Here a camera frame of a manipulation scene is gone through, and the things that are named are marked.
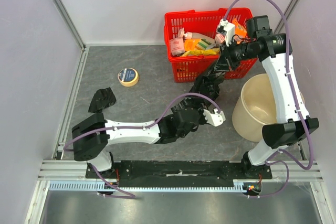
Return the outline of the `black trash bag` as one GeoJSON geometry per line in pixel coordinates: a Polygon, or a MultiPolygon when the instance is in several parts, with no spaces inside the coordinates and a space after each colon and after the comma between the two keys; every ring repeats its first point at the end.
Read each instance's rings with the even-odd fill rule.
{"type": "Polygon", "coordinates": [[[110,87],[105,89],[99,89],[94,94],[88,112],[89,113],[101,113],[104,109],[113,106],[117,99],[110,87]]]}
{"type": "MultiPolygon", "coordinates": [[[[189,90],[189,93],[202,94],[211,100],[215,101],[220,92],[219,85],[224,81],[224,71],[219,71],[217,68],[218,60],[215,60],[209,65],[194,81],[193,86],[189,90]]],[[[187,95],[178,104],[171,108],[172,113],[192,108],[199,113],[203,112],[203,109],[208,109],[210,102],[206,99],[195,95],[187,95]]]]}

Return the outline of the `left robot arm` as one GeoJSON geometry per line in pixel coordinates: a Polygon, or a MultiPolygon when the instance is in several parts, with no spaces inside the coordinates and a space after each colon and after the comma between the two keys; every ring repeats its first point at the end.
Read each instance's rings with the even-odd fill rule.
{"type": "Polygon", "coordinates": [[[115,174],[112,153],[106,147],[119,143],[168,144],[197,131],[207,123],[202,109],[186,108],[169,114],[156,124],[121,123],[106,120],[103,113],[96,113],[72,128],[72,138],[82,138],[73,144],[73,158],[77,162],[87,161],[104,178],[115,174]]]}

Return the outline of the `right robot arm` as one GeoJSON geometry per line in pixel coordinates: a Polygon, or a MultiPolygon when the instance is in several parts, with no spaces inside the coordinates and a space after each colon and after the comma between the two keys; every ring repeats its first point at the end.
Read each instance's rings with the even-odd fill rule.
{"type": "Polygon", "coordinates": [[[262,139],[244,155],[240,166],[241,174],[248,179],[259,173],[259,166],[269,165],[278,153],[291,156],[286,148],[304,139],[308,141],[309,170],[313,163],[311,133],[319,127],[317,118],[312,118],[303,103],[293,69],[293,55],[288,28],[285,33],[273,34],[268,16],[257,16],[247,20],[249,42],[233,42],[235,25],[226,18],[220,20],[217,33],[224,35],[217,70],[234,70],[244,60],[258,59],[270,81],[275,99],[276,122],[262,127],[262,139]]]}

